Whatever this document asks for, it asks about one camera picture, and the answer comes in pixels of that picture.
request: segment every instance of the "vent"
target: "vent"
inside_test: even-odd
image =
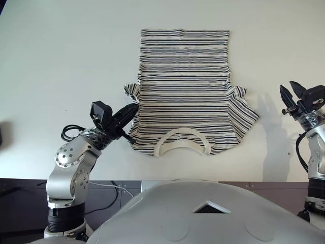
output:
[[[193,211],[195,214],[230,214],[231,211],[215,204],[211,201],[206,201],[203,204],[200,204]]]

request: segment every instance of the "dark floor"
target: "dark floor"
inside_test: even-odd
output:
[[[42,232],[47,221],[47,194],[42,180],[0,179],[0,194],[6,190],[20,187],[11,194],[0,196],[0,244],[27,243],[42,238],[42,233],[22,237],[9,237],[8,232],[28,231],[36,229]],[[95,181],[96,183],[110,185],[110,181]],[[127,188],[134,195],[141,190],[141,181],[116,181],[119,186]],[[281,207],[297,214],[303,209],[304,198],[307,194],[306,182],[224,182],[239,186],[255,192]],[[89,185],[86,201],[86,212],[109,205],[115,198],[113,187]],[[96,211],[86,215],[86,220],[94,230],[104,221],[111,218],[123,205],[130,200],[130,195],[119,190],[117,201],[105,210]]]

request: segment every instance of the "white cable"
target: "white cable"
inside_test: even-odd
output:
[[[131,193],[131,192],[129,192],[126,188],[124,188],[124,187],[117,187],[117,186],[115,186],[115,185],[104,185],[104,184],[98,184],[98,183],[95,183],[95,182],[92,182],[92,181],[89,181],[90,183],[92,183],[92,184],[94,184],[94,185],[98,185],[98,186],[103,186],[103,187],[115,187],[115,188],[119,188],[119,189],[123,189],[123,190],[125,190],[127,193],[129,193],[132,197],[134,197],[134,195]]]

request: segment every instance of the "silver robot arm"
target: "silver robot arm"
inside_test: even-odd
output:
[[[112,109],[98,101],[90,116],[95,127],[81,132],[55,155],[55,167],[46,184],[48,226],[44,237],[68,236],[85,240],[85,201],[89,174],[97,158],[113,140],[130,138],[122,129],[137,113],[139,104],[129,104],[112,115]]]
[[[287,106],[282,113],[289,113],[305,130],[297,140],[296,151],[309,179],[305,209],[298,216],[325,230],[325,112],[322,109],[325,105],[325,86],[305,89],[297,82],[290,83],[300,100],[295,103],[292,94],[281,85],[281,97]],[[304,136],[308,138],[311,152],[308,164],[299,153],[299,143]]]

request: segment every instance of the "table surface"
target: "table surface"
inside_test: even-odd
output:
[[[45,179],[68,124],[91,127],[91,102],[117,111],[136,82],[140,30],[229,29],[231,82],[261,116],[243,142],[215,156],[175,149],[161,158],[121,138],[103,151],[97,180],[306,181],[302,132],[283,116],[279,85],[324,84],[325,1],[8,0],[0,16],[0,177]],[[301,145],[307,160],[307,142]]]

